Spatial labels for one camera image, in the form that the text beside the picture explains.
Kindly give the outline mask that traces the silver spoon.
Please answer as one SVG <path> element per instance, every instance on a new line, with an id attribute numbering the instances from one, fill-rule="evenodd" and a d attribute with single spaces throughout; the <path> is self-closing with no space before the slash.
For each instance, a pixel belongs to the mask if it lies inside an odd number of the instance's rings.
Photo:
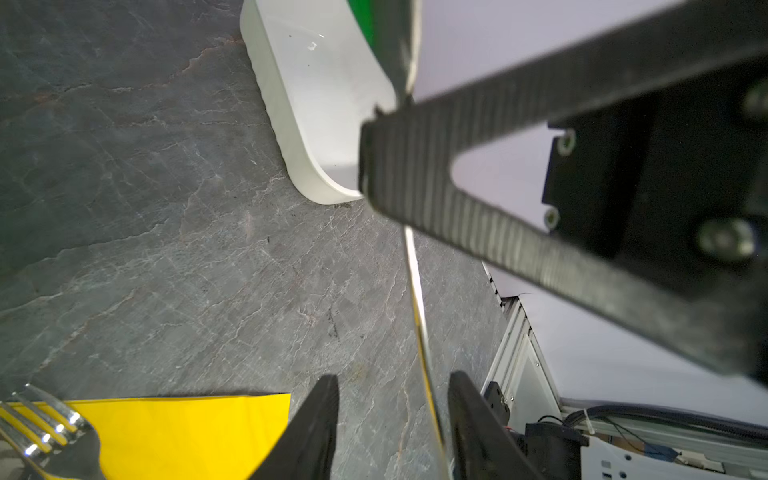
<path id="1" fill-rule="evenodd" d="M 420 1 L 350 1 L 348 3 L 357 25 L 382 71 L 392 85 L 398 109 L 413 104 L 413 90 L 418 72 L 421 48 Z M 413 310 L 413 320 L 420 369 L 430 412 L 435 457 L 439 476 L 451 479 L 451 462 L 436 401 L 433 382 L 428 326 L 422 291 L 414 231 L 402 225 L 407 279 Z"/>

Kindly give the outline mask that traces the yellow paper napkin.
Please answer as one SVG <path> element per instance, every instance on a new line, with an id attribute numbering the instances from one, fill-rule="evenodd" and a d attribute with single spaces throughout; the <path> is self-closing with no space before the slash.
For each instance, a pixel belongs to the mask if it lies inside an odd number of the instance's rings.
<path id="1" fill-rule="evenodd" d="M 80 400 L 106 479 L 248 479 L 288 425 L 291 396 Z"/>

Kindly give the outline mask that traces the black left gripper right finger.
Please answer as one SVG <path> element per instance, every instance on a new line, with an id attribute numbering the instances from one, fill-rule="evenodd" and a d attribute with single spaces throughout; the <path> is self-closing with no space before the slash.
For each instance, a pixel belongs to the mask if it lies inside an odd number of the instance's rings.
<path id="1" fill-rule="evenodd" d="M 448 407 L 457 479 L 542 479 L 463 371 L 450 375 Z"/>

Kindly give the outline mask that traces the silver fork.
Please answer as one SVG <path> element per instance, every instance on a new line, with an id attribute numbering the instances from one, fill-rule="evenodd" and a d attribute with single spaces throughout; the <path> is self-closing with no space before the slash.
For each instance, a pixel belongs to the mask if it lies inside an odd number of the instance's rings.
<path id="1" fill-rule="evenodd" d="M 1 437 L 41 475 L 105 480 L 101 438 L 78 410 L 30 383 L 1 403 Z"/>

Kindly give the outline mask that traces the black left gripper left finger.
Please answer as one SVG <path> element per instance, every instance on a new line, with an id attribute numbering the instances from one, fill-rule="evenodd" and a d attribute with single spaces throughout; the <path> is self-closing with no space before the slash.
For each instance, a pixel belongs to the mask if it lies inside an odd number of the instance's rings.
<path id="1" fill-rule="evenodd" d="M 338 412 L 338 378 L 323 375 L 250 479 L 330 479 Z"/>

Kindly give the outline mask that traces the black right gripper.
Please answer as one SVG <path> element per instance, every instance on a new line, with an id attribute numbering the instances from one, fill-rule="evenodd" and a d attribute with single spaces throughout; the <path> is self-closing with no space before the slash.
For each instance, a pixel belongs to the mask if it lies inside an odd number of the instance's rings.
<path id="1" fill-rule="evenodd" d="M 710 370 L 767 371 L 763 1 L 688 1 L 367 122 L 379 213 Z M 536 124 L 546 231 L 461 190 L 452 165 Z"/>

